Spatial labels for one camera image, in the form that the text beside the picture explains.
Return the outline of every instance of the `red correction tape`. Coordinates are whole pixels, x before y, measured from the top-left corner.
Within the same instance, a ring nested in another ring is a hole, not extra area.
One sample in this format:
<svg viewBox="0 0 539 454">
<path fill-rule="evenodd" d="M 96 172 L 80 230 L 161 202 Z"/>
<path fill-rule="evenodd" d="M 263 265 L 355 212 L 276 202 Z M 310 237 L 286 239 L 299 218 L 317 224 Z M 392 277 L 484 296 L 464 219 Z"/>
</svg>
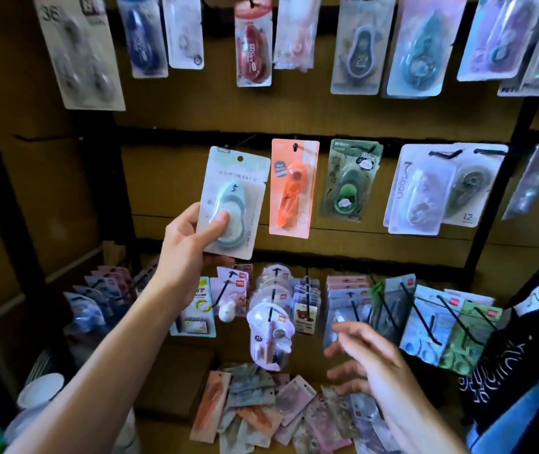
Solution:
<svg viewBox="0 0 539 454">
<path fill-rule="evenodd" d="M 301 161 L 296 161 L 288 168 L 287 183 L 278 210 L 276 225 L 285 228 L 295 224 L 299 211 L 299 195 L 307 188 L 308 167 Z"/>
<path fill-rule="evenodd" d="M 266 62 L 267 37 L 252 22 L 247 24 L 240 42 L 238 68 L 240 74 L 249 81 L 263 82 L 268 76 Z"/>
</svg>

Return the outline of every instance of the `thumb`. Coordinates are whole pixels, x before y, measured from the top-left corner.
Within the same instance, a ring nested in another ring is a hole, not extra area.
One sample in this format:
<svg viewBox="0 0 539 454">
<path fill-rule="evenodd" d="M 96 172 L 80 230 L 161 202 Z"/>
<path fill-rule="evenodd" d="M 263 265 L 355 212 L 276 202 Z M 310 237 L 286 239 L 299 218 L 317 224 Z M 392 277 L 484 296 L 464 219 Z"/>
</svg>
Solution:
<svg viewBox="0 0 539 454">
<path fill-rule="evenodd" d="M 345 353 L 364 366 L 369 375 L 373 370 L 377 370 L 377 367 L 383 366 L 381 358 L 375 352 L 347 333 L 339 333 L 339 343 Z"/>
<path fill-rule="evenodd" d="M 225 232 L 229 223 L 229 213 L 225 210 L 221 210 L 204 231 L 200 234 L 196 234 L 196 242 L 198 245 L 205 249 L 208 245 L 215 242 Z"/>
</svg>

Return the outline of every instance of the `dark green package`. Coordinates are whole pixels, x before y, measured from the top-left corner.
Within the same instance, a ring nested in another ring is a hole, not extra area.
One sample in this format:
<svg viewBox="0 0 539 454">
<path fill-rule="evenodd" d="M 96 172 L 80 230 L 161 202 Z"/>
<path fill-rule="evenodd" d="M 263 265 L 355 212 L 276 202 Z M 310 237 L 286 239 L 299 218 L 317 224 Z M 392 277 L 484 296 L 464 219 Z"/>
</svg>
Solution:
<svg viewBox="0 0 539 454">
<path fill-rule="evenodd" d="M 383 145 L 377 142 L 333 140 L 320 215 L 361 221 L 381 154 Z"/>
</svg>

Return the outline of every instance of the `green correction tape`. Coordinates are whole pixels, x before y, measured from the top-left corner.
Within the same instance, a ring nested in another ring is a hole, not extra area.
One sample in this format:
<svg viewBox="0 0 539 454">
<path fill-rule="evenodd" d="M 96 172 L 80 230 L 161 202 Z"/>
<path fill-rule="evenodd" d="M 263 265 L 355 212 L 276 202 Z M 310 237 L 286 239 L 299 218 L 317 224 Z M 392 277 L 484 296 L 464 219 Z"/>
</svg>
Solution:
<svg viewBox="0 0 539 454">
<path fill-rule="evenodd" d="M 449 218 L 466 207 L 481 191 L 492 182 L 492 174 L 483 166 L 472 166 L 457 172 L 455 182 L 448 197 L 446 213 Z"/>
<path fill-rule="evenodd" d="M 341 187 L 334 200 L 334 208 L 342 215 L 350 215 L 358 208 L 359 191 L 363 184 L 363 174 L 357 166 L 345 169 L 341 177 Z"/>
</svg>

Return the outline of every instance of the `lavender package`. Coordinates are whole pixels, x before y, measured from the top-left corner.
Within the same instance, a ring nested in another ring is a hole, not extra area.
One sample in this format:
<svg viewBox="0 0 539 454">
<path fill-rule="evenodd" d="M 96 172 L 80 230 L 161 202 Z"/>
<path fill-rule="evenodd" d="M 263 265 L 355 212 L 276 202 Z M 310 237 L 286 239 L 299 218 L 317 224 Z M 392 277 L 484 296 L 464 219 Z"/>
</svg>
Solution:
<svg viewBox="0 0 539 454">
<path fill-rule="evenodd" d="M 403 0 L 387 97 L 437 96 L 467 0 Z"/>
<path fill-rule="evenodd" d="M 457 79 L 514 77 L 539 18 L 539 0 L 479 0 Z"/>
</svg>

